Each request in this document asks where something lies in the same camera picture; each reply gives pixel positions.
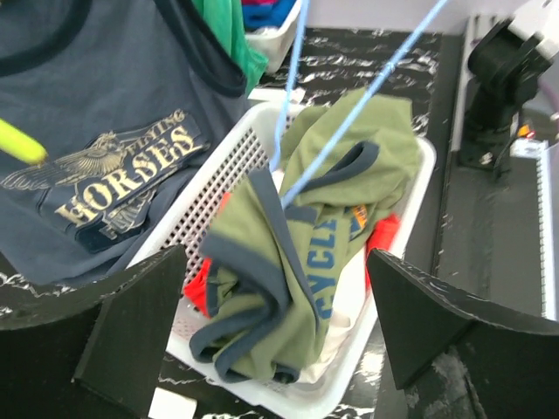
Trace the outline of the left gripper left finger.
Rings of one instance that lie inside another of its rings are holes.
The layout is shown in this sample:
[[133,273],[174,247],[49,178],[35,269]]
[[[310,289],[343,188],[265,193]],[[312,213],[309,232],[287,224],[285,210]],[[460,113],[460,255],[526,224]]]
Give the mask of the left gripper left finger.
[[1,320],[3,418],[145,418],[183,286],[183,247]]

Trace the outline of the olive green tank top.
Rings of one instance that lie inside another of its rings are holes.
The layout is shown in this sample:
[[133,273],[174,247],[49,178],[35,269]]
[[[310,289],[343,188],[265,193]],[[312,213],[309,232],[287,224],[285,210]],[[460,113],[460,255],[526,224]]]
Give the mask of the olive green tank top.
[[211,261],[210,322],[191,337],[190,350],[223,381],[290,383],[317,361],[342,269],[401,199],[381,214],[363,204],[315,209],[300,196],[282,209],[273,197],[282,183],[253,170],[202,243]]

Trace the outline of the white camisole top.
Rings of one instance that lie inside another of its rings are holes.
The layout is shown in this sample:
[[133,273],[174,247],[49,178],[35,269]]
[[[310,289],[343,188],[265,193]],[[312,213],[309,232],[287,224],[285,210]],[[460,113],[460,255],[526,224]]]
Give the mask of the white camisole top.
[[317,361],[300,372],[298,383],[315,384],[337,356],[355,327],[368,296],[366,248],[361,248],[344,266],[334,295],[333,313]]

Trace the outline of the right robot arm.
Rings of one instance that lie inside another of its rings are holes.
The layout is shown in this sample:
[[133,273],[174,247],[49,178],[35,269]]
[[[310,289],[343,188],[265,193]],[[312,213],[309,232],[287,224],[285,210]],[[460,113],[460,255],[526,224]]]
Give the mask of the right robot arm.
[[474,90],[466,90],[459,165],[508,170],[514,118],[538,91],[538,79],[558,54],[558,2],[527,1],[473,42],[467,70]]

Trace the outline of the lime green hanger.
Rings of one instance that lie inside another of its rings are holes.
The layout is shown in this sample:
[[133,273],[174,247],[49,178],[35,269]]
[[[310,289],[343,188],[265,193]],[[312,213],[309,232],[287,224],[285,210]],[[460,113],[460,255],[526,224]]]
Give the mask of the lime green hanger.
[[47,159],[47,151],[38,141],[5,120],[0,123],[0,141],[3,152],[28,165],[38,165]]

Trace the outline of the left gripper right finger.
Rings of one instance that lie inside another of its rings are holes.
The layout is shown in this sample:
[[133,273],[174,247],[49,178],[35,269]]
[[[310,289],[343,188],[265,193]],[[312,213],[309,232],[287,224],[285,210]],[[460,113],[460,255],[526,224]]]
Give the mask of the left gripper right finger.
[[373,250],[369,276],[410,418],[556,418],[557,322],[482,299]]

